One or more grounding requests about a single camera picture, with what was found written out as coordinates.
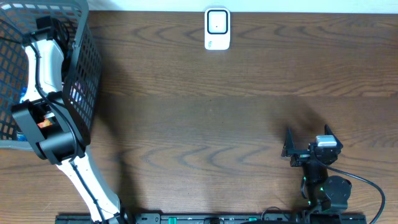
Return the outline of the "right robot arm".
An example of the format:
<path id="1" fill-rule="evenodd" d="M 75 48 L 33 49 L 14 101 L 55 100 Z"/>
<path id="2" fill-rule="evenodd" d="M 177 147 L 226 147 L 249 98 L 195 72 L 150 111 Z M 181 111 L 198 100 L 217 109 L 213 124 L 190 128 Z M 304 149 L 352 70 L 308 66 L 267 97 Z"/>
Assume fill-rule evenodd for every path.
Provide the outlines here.
<path id="1" fill-rule="evenodd" d="M 329 126 L 324 130 L 325 133 L 316 136 L 306 149 L 297 149 L 291 130 L 286 131 L 281 156 L 289 157 L 292 167 L 303 169 L 301 193 L 308 200 L 308 208 L 292 215 L 290 221 L 330 222 L 348 208 L 351 182 L 338 175 L 328 175 L 329 165 L 338 159 L 343 145 Z"/>

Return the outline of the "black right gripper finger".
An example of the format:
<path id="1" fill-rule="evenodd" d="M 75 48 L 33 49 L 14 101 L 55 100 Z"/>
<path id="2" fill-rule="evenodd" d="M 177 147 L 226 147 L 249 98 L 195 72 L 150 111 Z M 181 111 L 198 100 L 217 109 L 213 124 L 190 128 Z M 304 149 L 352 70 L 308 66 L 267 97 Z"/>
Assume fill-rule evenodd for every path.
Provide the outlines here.
<path id="1" fill-rule="evenodd" d="M 284 146 L 282 148 L 281 156 L 282 157 L 290 157 L 295 152 L 295 144 L 292 132 L 289 128 L 286 130 Z"/>
<path id="2" fill-rule="evenodd" d="M 334 137 L 334 141 L 336 142 L 336 147 L 338 148 L 343 148 L 343 144 L 341 143 L 341 141 L 334 135 L 333 131 L 331 130 L 331 128 L 329 127 L 329 125 L 325 125 L 324 126 L 324 130 L 325 130 L 325 135 L 330 135 Z"/>

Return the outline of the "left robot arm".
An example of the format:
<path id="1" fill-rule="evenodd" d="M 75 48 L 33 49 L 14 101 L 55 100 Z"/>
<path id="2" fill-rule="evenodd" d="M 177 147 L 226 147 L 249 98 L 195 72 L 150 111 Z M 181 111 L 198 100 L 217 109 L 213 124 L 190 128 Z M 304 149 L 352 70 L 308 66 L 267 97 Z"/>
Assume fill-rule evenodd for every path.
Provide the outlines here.
<path id="1" fill-rule="evenodd" d="M 37 29 L 22 36 L 29 81 L 12 117 L 38 157 L 72 182 L 90 211 L 92 223 L 130 223 L 119 197 L 109 188 L 91 155 L 90 131 L 79 104 L 84 97 L 66 88 L 74 82 L 70 34 L 60 20 L 36 19 Z"/>

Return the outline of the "blue Oreo cookie pack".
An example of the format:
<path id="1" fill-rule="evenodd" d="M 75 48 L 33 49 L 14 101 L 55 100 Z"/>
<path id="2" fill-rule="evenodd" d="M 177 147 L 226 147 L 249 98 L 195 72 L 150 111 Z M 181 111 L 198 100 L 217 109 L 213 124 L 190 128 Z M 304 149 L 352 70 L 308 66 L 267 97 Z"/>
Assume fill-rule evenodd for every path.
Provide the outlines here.
<path id="1" fill-rule="evenodd" d="M 21 92 L 21 97 L 20 97 L 19 103 L 22 103 L 24 101 L 26 92 L 27 92 L 27 87 L 24 87 Z M 24 135 L 24 133 L 21 131 L 20 127 L 17 128 L 16 137 L 17 137 L 18 141 L 27 141 L 27 138 Z"/>

